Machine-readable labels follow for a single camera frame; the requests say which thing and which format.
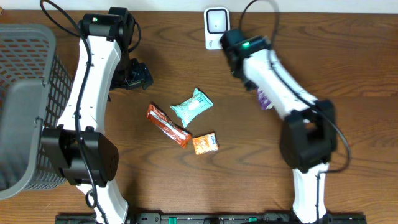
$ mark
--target wooden surface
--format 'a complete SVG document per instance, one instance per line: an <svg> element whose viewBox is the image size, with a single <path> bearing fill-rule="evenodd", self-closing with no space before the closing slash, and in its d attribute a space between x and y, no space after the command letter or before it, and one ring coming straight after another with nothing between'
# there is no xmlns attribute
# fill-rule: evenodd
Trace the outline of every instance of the wooden surface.
<svg viewBox="0 0 398 224"><path fill-rule="evenodd" d="M56 20L66 20L51 12ZM84 12L70 12L75 21ZM281 122L262 111L254 92L229 74L220 50L206 50L203 13L133 12L142 42L131 56L149 67L155 83L146 91L112 91L106 135L117 145L116 176L122 195L138 210L164 213L263 213L288 210L294 200L292 171L279 148ZM232 14L232 26L239 14ZM272 14L245 17L248 36L269 35ZM57 52L74 74L78 39L56 28L41 11L4 11L0 22L34 22L51 27ZM326 178L326 207L364 212L368 223L398 219L398 17L369 14L283 14L277 53L310 93L331 99L338 125L352 150L352 165ZM146 120L157 103L169 108L203 90L214 107L188 126L194 136L215 132L217 153L196 156ZM332 167L342 165L339 144ZM90 213L83 194L64 184L51 191L23 192L0 202L1 223L53 223L59 213Z"/></svg>

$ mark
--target light blue wrapper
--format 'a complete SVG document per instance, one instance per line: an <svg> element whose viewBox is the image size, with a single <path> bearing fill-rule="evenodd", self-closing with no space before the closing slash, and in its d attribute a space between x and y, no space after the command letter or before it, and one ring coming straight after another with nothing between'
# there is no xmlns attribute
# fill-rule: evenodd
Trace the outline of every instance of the light blue wrapper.
<svg viewBox="0 0 398 224"><path fill-rule="evenodd" d="M177 116L182 120L182 125L186 128L196 116L203 111L211 108L213 102L197 88L193 91L193 97L177 106L171 106Z"/></svg>

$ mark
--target plastic basket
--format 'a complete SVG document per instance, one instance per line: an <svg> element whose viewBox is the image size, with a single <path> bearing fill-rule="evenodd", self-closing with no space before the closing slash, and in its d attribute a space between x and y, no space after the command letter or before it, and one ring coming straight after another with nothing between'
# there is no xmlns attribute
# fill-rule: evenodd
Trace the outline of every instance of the plastic basket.
<svg viewBox="0 0 398 224"><path fill-rule="evenodd" d="M43 128L56 126L73 84L55 45L45 26L0 24L0 200L65 181L40 145Z"/></svg>

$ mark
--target white wall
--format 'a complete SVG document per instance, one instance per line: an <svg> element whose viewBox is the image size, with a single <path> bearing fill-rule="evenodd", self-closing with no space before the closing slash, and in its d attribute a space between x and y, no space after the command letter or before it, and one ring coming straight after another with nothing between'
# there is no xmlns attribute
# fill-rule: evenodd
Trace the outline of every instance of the white wall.
<svg viewBox="0 0 398 224"><path fill-rule="evenodd" d="M398 0L276 0L284 12L363 12L398 13ZM108 10L111 6L138 11L204 11L211 6L224 6L242 11L250 0L53 0L63 9ZM40 9L39 0L0 0L4 9ZM271 11L257 2L249 11Z"/></svg>

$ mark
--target black cable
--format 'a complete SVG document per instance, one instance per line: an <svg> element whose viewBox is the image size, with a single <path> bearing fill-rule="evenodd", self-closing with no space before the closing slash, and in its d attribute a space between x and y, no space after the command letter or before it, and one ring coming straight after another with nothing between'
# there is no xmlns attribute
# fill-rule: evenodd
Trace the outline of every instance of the black cable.
<svg viewBox="0 0 398 224"><path fill-rule="evenodd" d="M135 23L137 24L137 29L138 29L138 41L136 42L136 44L134 44L134 46L129 48L129 53L131 53L133 50L135 50L138 47L139 42L141 41L141 27L139 26L138 22L135 22Z"/></svg>
<svg viewBox="0 0 398 224"><path fill-rule="evenodd" d="M239 19L239 29L240 30L242 28L242 21L243 21L243 16L244 16L245 12L249 8L249 6L251 6L256 1L257 0L251 1L248 4L248 6L246 6L244 11L242 12L241 17ZM278 79L286 86L286 88L288 88L289 91L291 91L293 93L293 95L295 97L297 97L297 99L302 101L309 108L311 108L314 112L319 114L323 119L325 119L330 124L330 126L332 126L332 128L339 135L340 139L343 141L343 144L344 144L344 146L346 148L347 160L346 160L345 164L342 167L340 167L339 169L335 169L335 170L321 171L321 172L319 172L316 175L316 178L317 178L317 203L315 205L315 208L317 210L317 223L319 223L319 209L318 209L318 207L319 207L320 175L321 174L337 174L337 173L340 173L340 172L343 172L344 170L346 170L349 167L349 164L351 162L351 148L350 148L350 146L348 144L348 141L345 138L344 134L341 132L340 128L334 122L332 122L331 119L325 113L323 113L322 111L318 110L318 108L315 107L314 104L309 103L306 99L301 97L301 95L299 93L297 93L288 83L286 83L286 81L279 75L278 71L275 69L274 62L271 60L271 51L274 49L274 42L275 42L275 38L277 36L278 29L279 29L280 12L279 12L279 8L278 8L278 4L275 1L273 1L273 0L265 0L265 1L267 1L272 6L272 8L274 9L274 13L275 13L274 30L272 31L272 35L271 35L270 49L268 50L268 53L267 53L267 58L268 58L268 62L269 62L269 66L270 66L271 70L275 73L275 75L278 77Z"/></svg>
<svg viewBox="0 0 398 224"><path fill-rule="evenodd" d="M79 33L78 35L70 32L69 30L66 30L64 27L62 27L60 24L58 24L56 21L54 21L47 13L47 11L44 8L43 3L47 2L50 5L52 5L53 7L55 7L56 9L58 9L58 11L60 11L68 20L69 22L72 24L72 26L75 28L75 30ZM57 6L55 3L53 3L50 0L40 0L40 6L44 12L44 14L46 14L46 16L52 21L54 22L55 25L57 25L59 28L61 28L62 30L64 30L65 32L68 32L71 35L80 37L81 40L84 43L84 46L86 48L87 51L87 63L86 63L86 71L85 71L85 75L83 77L83 81L81 83L81 87L80 87L80 91L79 91L79 95L77 98L77 103L76 103L76 111L75 111L75 129L76 129L76 141L78 143L78 148L81 154L81 158L83 159L83 162L85 164L87 173L88 173L88 177L90 178L90 182L91 182L91 187L92 189L89 190L86 193L85 199L86 199L86 204L89 208L94 209L96 207L98 207L98 210L101 212L101 215L104 219L105 223L108 223L106 221L106 215L104 213L104 211L102 210L102 208L100 207L99 203L98 203L98 194L97 194L97 188L95 186L95 181L93 178L93 173L91 171L90 165L88 163L87 160L87 156L85 154L85 143L83 142L83 138L80 132L80 127L79 127L79 119L80 119L80 106L81 106L81 99L83 98L83 93L84 93L84 89L86 86L86 82L87 82L87 78L88 78L88 74L90 72L90 67L91 67L91 52L90 52L90 48L88 46L87 40L85 39L84 35L81 33L81 30L79 29L79 27L77 26L76 22L59 6ZM93 204L90 203L89 201L89 196L93 197Z"/></svg>

